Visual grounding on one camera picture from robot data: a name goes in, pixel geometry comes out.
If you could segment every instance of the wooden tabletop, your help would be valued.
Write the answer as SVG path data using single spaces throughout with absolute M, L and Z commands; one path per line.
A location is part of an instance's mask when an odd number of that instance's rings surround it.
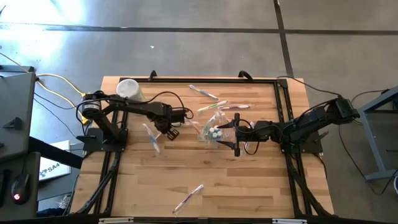
M 104 77 L 101 89 L 106 94 L 115 93 L 119 79 Z M 194 111 L 193 120 L 203 127 L 215 111 L 198 114 L 196 110 L 215 101 L 189 89 L 188 84 L 140 83 L 140 86 L 147 99 L 162 91 L 175 92 L 185 107 Z M 294 116 L 297 117 L 308 109 L 307 94 L 302 84 L 293 80 L 288 80 L 288 84 Z M 274 88 L 270 84 L 196 83 L 195 86 L 220 100 L 251 105 L 250 109 L 239 111 L 242 119 L 279 121 Z M 178 99 L 171 94 L 161 95 L 156 101 L 180 106 Z M 226 111 L 226 115 L 233 118 L 235 112 Z M 145 116 L 129 114 L 129 139 L 119 167 L 112 216 L 173 217 L 173 209 L 200 184 L 204 189 L 190 199 L 179 217 L 294 216 L 285 158 L 278 144 L 262 142 L 255 155 L 234 157 L 230 148 L 198 142 L 193 128 L 181 127 L 178 128 L 180 136 L 174 141 L 165 136 L 158 138 L 162 155 L 157 155 L 142 123 L 147 123 L 155 131 L 153 123 Z M 248 151 L 255 150 L 255 146 L 252 143 Z M 103 152 L 95 152 L 84 160 L 72 212 L 81 208 L 97 187 L 103 157 Z M 309 189 L 324 208 L 333 213 L 321 162 L 312 154 L 303 154 L 302 157 Z M 108 187 L 104 191 L 102 208 L 108 197 Z M 299 190 L 298 197 L 304 211 Z

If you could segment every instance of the black clip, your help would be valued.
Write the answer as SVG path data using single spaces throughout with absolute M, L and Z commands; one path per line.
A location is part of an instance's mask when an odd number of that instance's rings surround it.
M 241 149 L 239 148 L 239 142 L 238 143 L 227 142 L 227 141 L 217 141 L 217 142 L 230 147 L 234 151 L 234 155 L 236 157 L 239 157 L 241 155 Z
M 277 78 L 276 82 L 280 84 L 283 88 L 287 88 L 287 80 L 284 78 Z
M 313 142 L 315 143 L 315 144 L 318 144 L 318 142 L 319 141 L 321 141 L 321 139 L 323 139 L 327 134 L 329 134 L 329 132 L 327 131 L 327 132 L 324 132 L 324 133 L 322 133 L 321 135 L 319 135 L 319 137 L 316 139 L 316 140 L 314 140 Z
M 22 120 L 18 117 L 15 117 L 12 121 L 8 122 L 5 124 L 2 128 L 9 128 L 9 129 L 15 129 L 15 130 L 21 130 L 22 129 Z
M 253 82 L 254 79 L 252 78 L 252 76 L 250 76 L 246 71 L 241 70 L 238 74 L 238 78 L 243 78 L 246 77 L 250 82 Z
M 153 70 L 153 71 L 150 73 L 150 75 L 149 75 L 148 81 L 151 82 L 151 81 L 154 79 L 154 77 L 156 77 L 156 76 L 157 76 L 156 71 Z
M 91 140 L 91 139 L 96 139 L 97 137 L 95 135 L 90 135 L 90 136 L 76 136 L 77 140 L 85 142 L 86 140 Z
M 220 126 L 218 126 L 217 128 L 233 128 L 235 127 L 235 120 L 233 119 L 231 122 L 226 123 L 226 124 L 222 124 Z
M 179 131 L 177 131 L 176 129 L 170 130 L 167 131 L 167 138 L 170 139 L 170 141 L 173 141 L 179 134 Z

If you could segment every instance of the gray floor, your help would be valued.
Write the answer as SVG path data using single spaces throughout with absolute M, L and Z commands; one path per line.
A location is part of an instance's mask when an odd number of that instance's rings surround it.
M 397 30 L 395 0 L 280 0 L 286 29 Z M 277 29 L 272 0 L 117 0 L 12 1 L 0 22 L 73 24 L 120 27 L 212 27 Z M 352 98 L 357 93 L 398 85 L 398 39 L 388 35 L 287 35 L 294 77 Z M 279 34 L 221 34 L 181 32 L 43 31 L 40 26 L 0 29 L 0 51 L 37 73 L 67 77 L 79 89 L 100 88 L 105 75 L 236 76 L 246 70 L 254 77 L 286 75 Z M 3 58 L 0 63 L 9 64 Z M 80 96 L 54 78 L 45 84 L 74 102 Z M 56 96 L 37 86 L 38 94 L 63 106 Z M 331 95 L 307 89 L 311 105 Z M 359 107 L 375 98 L 358 98 Z M 48 107 L 77 135 L 74 112 Z M 335 212 L 341 217 L 397 222 L 398 195 L 390 185 L 374 195 L 346 155 L 329 126 L 323 140 L 328 183 Z M 344 125 L 343 138 L 365 173 L 376 170 L 361 126 Z M 40 105 L 34 105 L 31 135 L 46 142 L 73 136 Z M 391 160 L 398 158 L 391 155 Z M 380 191 L 386 180 L 372 183 Z

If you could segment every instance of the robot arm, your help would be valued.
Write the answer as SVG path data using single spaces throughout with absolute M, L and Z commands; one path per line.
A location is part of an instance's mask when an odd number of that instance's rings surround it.
M 101 101 L 106 100 L 109 106 L 101 107 Z M 170 140 L 174 140 L 179 132 L 172 130 L 172 123 L 184 123 L 187 108 L 172 108 L 161 102 L 140 102 L 122 98 L 118 95 L 105 95 L 102 91 L 85 95 L 82 105 L 82 115 L 92 119 L 102 130 L 105 139 L 118 140 L 120 130 L 118 126 L 111 123 L 106 117 L 113 111 L 127 111 L 129 113 L 146 115 L 162 134 L 166 134 Z
M 359 114 L 344 98 L 336 98 L 326 102 L 325 106 L 319 106 L 308 113 L 303 113 L 298 118 L 286 123 L 274 123 L 272 121 L 258 121 L 254 127 L 239 126 L 239 113 L 234 119 L 218 128 L 235 127 L 236 142 L 218 141 L 234 150 L 235 156 L 240 155 L 239 142 L 265 142 L 268 139 L 279 143 L 282 147 L 294 146 L 307 140 L 310 134 L 329 124 L 345 124 L 358 118 Z

